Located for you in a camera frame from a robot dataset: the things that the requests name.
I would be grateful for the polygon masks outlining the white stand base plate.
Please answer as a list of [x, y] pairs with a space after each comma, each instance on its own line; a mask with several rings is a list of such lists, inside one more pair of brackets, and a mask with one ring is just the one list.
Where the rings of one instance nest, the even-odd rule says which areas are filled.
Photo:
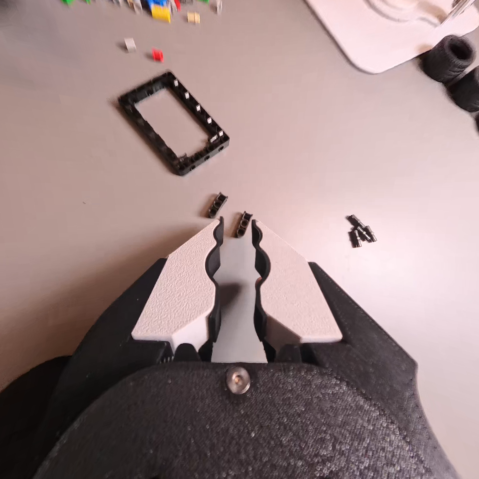
[[475, 1], [307, 0], [345, 57], [378, 74], [434, 47], [448, 35], [464, 36], [479, 24]]

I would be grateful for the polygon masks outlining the black rectangular lego frame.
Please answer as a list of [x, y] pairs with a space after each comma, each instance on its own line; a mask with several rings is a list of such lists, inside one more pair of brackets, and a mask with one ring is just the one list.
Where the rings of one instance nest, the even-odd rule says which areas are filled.
[[[163, 90], [170, 91], [208, 134], [206, 145], [199, 151], [179, 157], [139, 112], [137, 106], [142, 101], [157, 95]], [[204, 109], [203, 105], [197, 101], [178, 77], [169, 70], [123, 93], [117, 98], [117, 102], [127, 120], [147, 140], [161, 159], [166, 161], [172, 172], [177, 176], [189, 174], [195, 168], [222, 152], [230, 143], [230, 137], [224, 129]]]

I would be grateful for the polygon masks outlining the short black lego beam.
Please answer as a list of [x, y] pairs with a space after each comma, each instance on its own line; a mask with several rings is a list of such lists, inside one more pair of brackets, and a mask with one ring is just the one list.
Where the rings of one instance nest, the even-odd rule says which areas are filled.
[[207, 217], [210, 219], [215, 218], [227, 200], [228, 196], [219, 192], [207, 210]]
[[248, 229], [248, 225], [250, 223], [250, 220], [252, 218], [252, 214], [244, 211], [239, 222], [238, 222], [238, 227], [237, 227], [237, 230], [236, 230], [236, 233], [235, 233], [235, 237], [236, 238], [242, 238], [247, 229]]

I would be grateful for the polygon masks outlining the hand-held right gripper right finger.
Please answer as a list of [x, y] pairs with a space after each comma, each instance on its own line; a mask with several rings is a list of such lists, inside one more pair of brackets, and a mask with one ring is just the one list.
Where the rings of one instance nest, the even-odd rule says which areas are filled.
[[264, 223], [251, 227], [259, 274], [254, 327], [267, 361], [285, 346], [339, 343], [343, 334], [309, 262]]

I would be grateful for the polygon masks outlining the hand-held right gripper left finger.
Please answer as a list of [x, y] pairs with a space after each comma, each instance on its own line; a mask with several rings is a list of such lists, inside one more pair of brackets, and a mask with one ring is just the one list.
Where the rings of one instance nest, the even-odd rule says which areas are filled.
[[173, 353], [190, 344], [199, 353], [218, 335], [223, 218], [213, 219], [166, 259], [131, 332], [137, 341], [167, 342]]

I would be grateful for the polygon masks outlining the pile of colourful lego pieces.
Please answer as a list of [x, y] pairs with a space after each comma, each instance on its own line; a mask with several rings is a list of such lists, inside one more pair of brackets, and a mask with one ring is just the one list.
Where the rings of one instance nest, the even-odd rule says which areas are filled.
[[[61, 1], [65, 5], [71, 5], [73, 0], [62, 0]], [[87, 4], [91, 4], [90, 0], [85, 0], [84, 1]], [[192, 4], [194, 1], [186, 1], [186, 0], [109, 0], [106, 2], [110, 2], [112, 4], [115, 4], [119, 7], [123, 5], [127, 5], [130, 9], [135, 11], [135, 13], [141, 13], [143, 12], [144, 9], [148, 9], [150, 11], [150, 8], [153, 4], [157, 4], [163, 7], [169, 7], [170, 11], [180, 11], [182, 5], [187, 5], [187, 4]], [[214, 2], [215, 1], [207, 1], [207, 0], [202, 0], [200, 2], [203, 3], [212, 3], [212, 9], [214, 10]]]

